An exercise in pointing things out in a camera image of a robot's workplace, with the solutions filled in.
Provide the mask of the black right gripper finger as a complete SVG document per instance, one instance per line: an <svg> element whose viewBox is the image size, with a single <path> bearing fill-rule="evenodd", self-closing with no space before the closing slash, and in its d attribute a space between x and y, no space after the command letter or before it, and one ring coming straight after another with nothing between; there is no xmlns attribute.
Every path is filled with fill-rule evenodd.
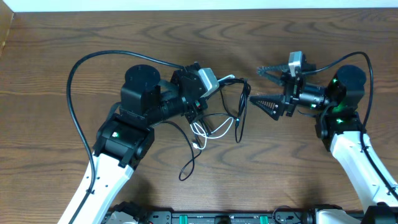
<svg viewBox="0 0 398 224"><path fill-rule="evenodd" d="M285 81L283 81L281 78L276 77L275 75L270 74L270 72L286 73L288 71L289 71L289 66L287 64L262 66L257 68L257 74L259 76L264 77L279 86L284 86Z"/></svg>
<svg viewBox="0 0 398 224"><path fill-rule="evenodd" d="M284 95L253 95L249 97L249 101L263 110L275 121L277 121L284 112Z"/></svg>

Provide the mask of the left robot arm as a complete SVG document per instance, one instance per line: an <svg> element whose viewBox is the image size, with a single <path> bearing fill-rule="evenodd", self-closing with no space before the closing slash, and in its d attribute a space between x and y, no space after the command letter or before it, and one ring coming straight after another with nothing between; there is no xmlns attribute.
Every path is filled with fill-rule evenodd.
<svg viewBox="0 0 398 224"><path fill-rule="evenodd" d="M125 73L121 100L96 134L84 178L60 223L100 223L154 142L154 126L177 115L194 121L218 89L212 69L198 63L174 71L171 81L150 65Z"/></svg>

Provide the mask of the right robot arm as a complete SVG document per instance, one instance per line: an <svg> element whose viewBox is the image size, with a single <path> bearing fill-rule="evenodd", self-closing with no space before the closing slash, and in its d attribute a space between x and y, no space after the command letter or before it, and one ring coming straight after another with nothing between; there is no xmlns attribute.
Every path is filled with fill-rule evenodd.
<svg viewBox="0 0 398 224"><path fill-rule="evenodd" d="M357 112L365 84L374 84L369 56L360 53L368 73L355 65L340 67L327 86L313 85L307 77L333 67L308 63L301 52L292 52L286 64L259 67L257 74L282 86L281 95L250 96L252 104L272 119L292 116L296 107L313 110L317 138L339 162L361 201L364 215L352 217L336 205L316 205L297 216L298 223L397 223L397 182L372 147L366 130L373 96L363 119Z"/></svg>

